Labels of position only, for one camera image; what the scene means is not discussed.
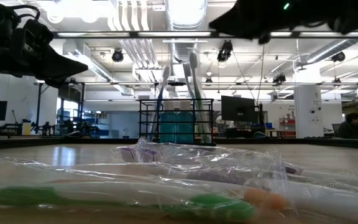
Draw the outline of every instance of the black wire rack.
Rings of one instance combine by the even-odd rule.
[[[173,104],[176,108],[179,107],[180,101],[190,101],[191,110],[164,110],[163,102],[165,101],[173,101]],[[197,109],[197,101],[202,102],[203,108],[202,110]],[[193,141],[195,144],[212,144],[213,142],[213,99],[166,99],[166,100],[139,100],[139,137],[146,137],[150,139],[153,137],[153,141],[160,142],[160,135],[162,134],[192,134]],[[192,121],[161,121],[160,115],[163,112],[192,112],[193,120]],[[156,115],[156,120],[152,121],[153,116]],[[207,121],[200,121],[198,118],[203,114],[208,118]],[[193,131],[192,133],[162,133],[160,132],[160,125],[162,123],[193,123]],[[209,124],[209,132],[196,132],[196,124],[208,123]],[[202,135],[211,136],[211,142],[203,142],[201,143]]]

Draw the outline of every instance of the chair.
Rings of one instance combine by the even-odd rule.
[[[333,130],[334,130],[334,134],[335,137],[338,137],[338,130],[341,124],[333,124]]]

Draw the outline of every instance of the ceiling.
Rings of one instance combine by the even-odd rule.
[[[109,7],[111,5],[110,0],[99,0],[90,3],[91,9],[85,12],[97,12],[99,19],[94,23],[84,22],[81,18],[81,14],[73,14],[70,17],[65,17],[61,22],[54,24],[48,20],[47,11],[48,4],[51,1],[19,1],[19,0],[5,0],[1,1],[3,4],[21,4],[28,3],[39,7],[42,11],[42,23],[47,25],[49,29],[56,31],[91,31],[91,30],[110,30],[108,26],[107,16],[109,15]],[[206,13],[204,30],[208,29],[208,22],[217,18],[221,14],[228,11],[234,4],[233,0],[209,0],[208,9]],[[128,20],[131,22],[131,2],[128,1]],[[148,17],[147,22],[151,30],[167,30],[166,12],[164,6],[164,0],[148,0]],[[122,15],[122,7],[120,7],[120,16]],[[297,30],[309,30],[309,28],[299,27]],[[313,30],[328,30],[327,27],[322,26]],[[321,47],[332,42],[332,39],[273,39],[268,44],[261,46],[257,42],[251,42],[248,40],[232,39],[234,46],[233,54],[226,62],[225,67],[218,67],[216,60],[217,52],[223,44],[222,39],[205,39],[205,43],[198,44],[198,50],[200,52],[200,74],[206,78],[207,72],[211,72],[211,78],[213,82],[243,82],[243,77],[248,82],[262,82],[267,78],[269,82],[272,81],[272,77],[277,73],[270,73],[274,68],[285,62],[285,60],[293,60],[300,54],[310,54]],[[111,59],[112,53],[115,48],[121,48],[119,40],[116,39],[81,39],[77,40],[78,44],[86,44],[90,49],[92,59],[99,62],[100,65],[107,70],[115,80],[121,82],[136,82],[137,80],[131,75],[132,73],[132,61],[124,52],[124,60],[122,62],[113,62]],[[152,40],[154,51],[159,65],[165,65],[172,61],[170,55],[169,44],[163,43],[161,39]],[[335,75],[340,77],[346,77],[349,72],[358,70],[358,44],[343,50],[346,55],[346,59],[343,62],[323,61],[318,65],[320,67],[321,80],[324,82],[331,82],[334,80]],[[281,70],[286,77],[287,81],[292,81],[293,69],[292,66],[287,66],[288,69]],[[98,81],[98,76],[93,72],[85,72],[79,75],[75,75],[78,81],[83,82],[95,82]],[[358,75],[354,75],[343,80],[343,82],[358,82]],[[205,89],[222,88],[223,90],[240,88],[238,86],[205,86]],[[271,93],[274,87],[264,87],[264,93]],[[332,87],[322,87],[325,89],[333,89]],[[342,88],[342,93],[354,91],[356,86],[349,86]],[[90,88],[92,91],[106,91],[106,87],[93,86]],[[108,91],[116,91],[115,88],[109,88]]]

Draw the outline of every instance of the mouthwash bottle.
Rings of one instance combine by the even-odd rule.
[[[175,143],[177,133],[177,114],[173,111],[175,107],[172,101],[165,101],[163,105],[164,112],[161,114],[160,133],[162,134],[160,134],[160,142]]]
[[[194,116],[190,110],[191,110],[190,101],[180,102],[180,112],[177,115],[177,119],[179,121],[178,123],[179,134],[177,134],[178,144],[194,144],[194,135],[193,135]]]

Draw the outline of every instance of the person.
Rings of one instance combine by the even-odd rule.
[[[338,137],[358,139],[358,113],[350,113],[346,115],[346,121],[339,126]]]

